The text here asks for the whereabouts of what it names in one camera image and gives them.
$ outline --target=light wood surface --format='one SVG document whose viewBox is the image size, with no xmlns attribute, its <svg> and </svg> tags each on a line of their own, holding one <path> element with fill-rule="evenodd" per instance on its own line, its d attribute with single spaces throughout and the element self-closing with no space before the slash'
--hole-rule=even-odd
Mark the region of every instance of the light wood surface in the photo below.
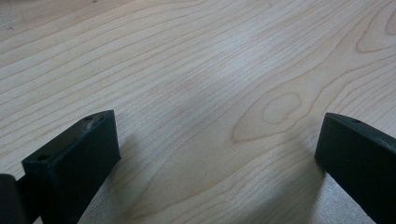
<svg viewBox="0 0 396 224">
<path fill-rule="evenodd" d="M 372 223 L 313 153 L 327 111 L 396 136 L 395 45 L 391 0 L 1 0 L 0 172 L 114 109 L 80 223 Z"/>
</svg>

